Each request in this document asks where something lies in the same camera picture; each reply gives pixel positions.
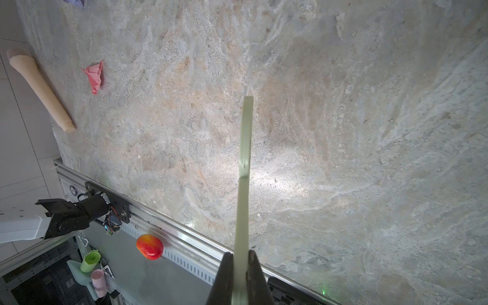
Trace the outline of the left circuit board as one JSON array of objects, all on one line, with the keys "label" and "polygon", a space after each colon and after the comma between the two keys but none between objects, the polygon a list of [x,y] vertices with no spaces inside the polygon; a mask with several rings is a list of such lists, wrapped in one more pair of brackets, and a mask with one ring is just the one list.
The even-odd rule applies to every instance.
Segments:
[{"label": "left circuit board", "polygon": [[121,229],[121,221],[112,215],[106,215],[102,223],[108,235],[113,235]]}]

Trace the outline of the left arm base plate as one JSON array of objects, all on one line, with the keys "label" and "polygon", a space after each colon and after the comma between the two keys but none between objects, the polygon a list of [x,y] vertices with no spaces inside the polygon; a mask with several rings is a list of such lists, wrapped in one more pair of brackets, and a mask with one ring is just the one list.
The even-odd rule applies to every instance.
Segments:
[{"label": "left arm base plate", "polygon": [[119,217],[121,222],[124,222],[125,224],[130,223],[130,218],[132,216],[130,202],[123,198],[122,195],[92,181],[86,181],[85,188],[90,194],[100,194],[100,196],[105,194],[105,199],[111,207],[110,210]]}]

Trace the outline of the beige rolling pin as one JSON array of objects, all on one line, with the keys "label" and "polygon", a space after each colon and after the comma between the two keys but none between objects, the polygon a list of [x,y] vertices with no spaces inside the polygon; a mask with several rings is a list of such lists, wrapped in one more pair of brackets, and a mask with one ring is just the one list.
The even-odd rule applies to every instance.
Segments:
[{"label": "beige rolling pin", "polygon": [[66,133],[73,133],[76,127],[72,119],[45,81],[34,58],[18,48],[9,49],[6,54],[11,67],[27,81],[58,126]]}]

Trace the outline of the aluminium front rail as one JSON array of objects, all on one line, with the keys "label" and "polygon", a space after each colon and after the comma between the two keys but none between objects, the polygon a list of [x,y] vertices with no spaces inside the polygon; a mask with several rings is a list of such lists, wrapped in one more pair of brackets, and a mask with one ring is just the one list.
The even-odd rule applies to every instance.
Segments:
[{"label": "aluminium front rail", "polygon": [[[57,166],[56,171],[60,178],[63,191],[65,192],[66,197],[70,200],[75,200],[79,198],[81,194],[88,193],[85,188],[86,181],[95,182],[65,166],[61,158],[56,159],[54,164]],[[122,231],[134,238],[138,238],[146,233],[155,235],[164,244],[164,258],[178,264],[180,267],[208,284],[213,284],[215,282],[217,268],[221,263],[222,257],[226,252],[231,252],[231,249],[139,202],[124,195],[122,195],[122,197],[130,202],[130,211],[132,215],[129,224],[122,222]],[[309,296],[321,299],[327,304],[337,303],[334,300],[329,299],[327,296],[321,296],[265,266],[262,266],[261,268],[266,281],[268,281],[269,277],[275,277]]]}]

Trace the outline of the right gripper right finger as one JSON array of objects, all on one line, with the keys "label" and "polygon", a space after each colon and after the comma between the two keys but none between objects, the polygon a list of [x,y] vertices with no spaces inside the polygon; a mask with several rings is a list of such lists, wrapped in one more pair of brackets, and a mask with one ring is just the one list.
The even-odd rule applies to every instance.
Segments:
[{"label": "right gripper right finger", "polygon": [[274,305],[271,290],[254,250],[249,250],[248,254],[247,298],[249,305]]}]

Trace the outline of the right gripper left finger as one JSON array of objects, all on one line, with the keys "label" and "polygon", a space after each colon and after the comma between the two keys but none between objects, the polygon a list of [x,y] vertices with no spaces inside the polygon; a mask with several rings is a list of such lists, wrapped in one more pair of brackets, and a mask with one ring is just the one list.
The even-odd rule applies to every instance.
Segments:
[{"label": "right gripper left finger", "polygon": [[234,277],[233,257],[231,252],[223,255],[206,305],[231,305]]}]

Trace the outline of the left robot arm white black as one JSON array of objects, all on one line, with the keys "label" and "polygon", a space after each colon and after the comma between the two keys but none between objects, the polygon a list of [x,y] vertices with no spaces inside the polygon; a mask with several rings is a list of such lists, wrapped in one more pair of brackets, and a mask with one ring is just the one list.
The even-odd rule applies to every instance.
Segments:
[{"label": "left robot arm white black", "polygon": [[1,243],[50,239],[84,230],[105,216],[111,202],[94,194],[77,203],[62,198],[38,200],[34,205],[1,208]]}]

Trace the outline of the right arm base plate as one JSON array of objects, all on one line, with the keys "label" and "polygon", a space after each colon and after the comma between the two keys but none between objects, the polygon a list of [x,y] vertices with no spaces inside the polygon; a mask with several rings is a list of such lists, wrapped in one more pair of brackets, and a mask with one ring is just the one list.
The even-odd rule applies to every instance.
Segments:
[{"label": "right arm base plate", "polygon": [[285,283],[278,278],[269,277],[269,286],[274,304],[279,305],[326,305],[321,299],[316,299],[299,289]]}]

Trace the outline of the pink paper scrap left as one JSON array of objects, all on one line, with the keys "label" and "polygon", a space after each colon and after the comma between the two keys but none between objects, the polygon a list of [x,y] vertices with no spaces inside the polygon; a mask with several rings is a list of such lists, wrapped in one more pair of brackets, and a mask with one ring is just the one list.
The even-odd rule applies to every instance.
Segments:
[{"label": "pink paper scrap left", "polygon": [[87,75],[89,84],[91,86],[91,92],[93,95],[98,95],[99,90],[103,84],[103,70],[104,70],[104,62],[100,61],[99,63],[88,66],[83,70],[83,72]]}]

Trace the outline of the green hand brush white bristles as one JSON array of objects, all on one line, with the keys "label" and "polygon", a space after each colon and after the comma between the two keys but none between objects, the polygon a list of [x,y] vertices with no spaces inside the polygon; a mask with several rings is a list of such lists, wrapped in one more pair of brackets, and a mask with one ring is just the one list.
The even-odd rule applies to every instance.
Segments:
[{"label": "green hand brush white bristles", "polygon": [[233,259],[232,304],[248,304],[247,266],[249,253],[249,185],[254,98],[244,97],[240,131],[240,157],[236,232]]}]

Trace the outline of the purple paper scrap near bin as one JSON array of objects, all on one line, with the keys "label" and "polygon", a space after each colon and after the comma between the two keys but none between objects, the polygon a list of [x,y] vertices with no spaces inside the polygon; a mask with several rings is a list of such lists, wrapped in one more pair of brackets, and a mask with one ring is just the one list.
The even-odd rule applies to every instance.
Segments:
[{"label": "purple paper scrap near bin", "polygon": [[79,8],[84,8],[85,7],[85,0],[64,0],[65,3],[69,3],[71,5],[75,5]]}]

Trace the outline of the red yellow mango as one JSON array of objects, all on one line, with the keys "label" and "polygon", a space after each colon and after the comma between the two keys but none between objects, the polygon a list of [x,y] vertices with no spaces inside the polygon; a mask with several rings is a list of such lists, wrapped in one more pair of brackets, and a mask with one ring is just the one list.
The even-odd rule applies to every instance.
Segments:
[{"label": "red yellow mango", "polygon": [[164,252],[164,245],[161,240],[149,234],[138,237],[136,247],[146,259],[152,261],[159,259]]}]

